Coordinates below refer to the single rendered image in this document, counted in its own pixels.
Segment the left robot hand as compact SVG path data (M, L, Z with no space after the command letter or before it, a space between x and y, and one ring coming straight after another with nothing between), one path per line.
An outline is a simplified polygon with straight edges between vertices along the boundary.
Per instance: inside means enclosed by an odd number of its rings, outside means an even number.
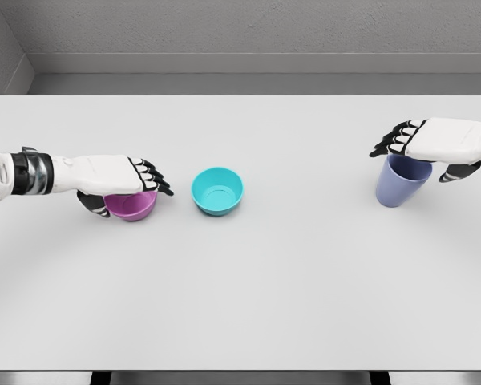
M108 218L104 197L157 191L173 196L170 184L154 164L125 155L79 156L75 159L77 197L90 212Z

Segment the purple bowl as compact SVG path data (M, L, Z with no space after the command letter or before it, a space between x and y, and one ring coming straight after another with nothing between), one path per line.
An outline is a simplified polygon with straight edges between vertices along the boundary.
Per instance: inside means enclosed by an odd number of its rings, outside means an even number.
M131 195L107 195L104 203L109 212L125 221L140 221L147 217L156 203L157 191Z

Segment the teal bowl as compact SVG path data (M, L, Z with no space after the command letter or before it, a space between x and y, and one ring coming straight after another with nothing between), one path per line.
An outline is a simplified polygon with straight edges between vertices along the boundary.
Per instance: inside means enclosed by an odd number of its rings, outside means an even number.
M244 183L241 177L229 168L208 168L193 179L191 196L201 211L221 217L240 204L244 196Z

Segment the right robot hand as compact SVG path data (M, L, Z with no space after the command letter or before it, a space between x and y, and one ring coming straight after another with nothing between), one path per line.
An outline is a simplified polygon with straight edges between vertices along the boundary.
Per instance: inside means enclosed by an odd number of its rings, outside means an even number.
M451 118L407 120L396 125L374 145L371 158L406 156L447 164L441 183L462 180L481 167L481 122Z

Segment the lavender blue cup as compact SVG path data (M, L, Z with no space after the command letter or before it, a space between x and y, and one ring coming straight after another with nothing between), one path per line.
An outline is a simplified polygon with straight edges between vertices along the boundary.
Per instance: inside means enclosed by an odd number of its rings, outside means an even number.
M408 201L430 178L432 163L390 154L380 172L375 195L378 202L395 208Z

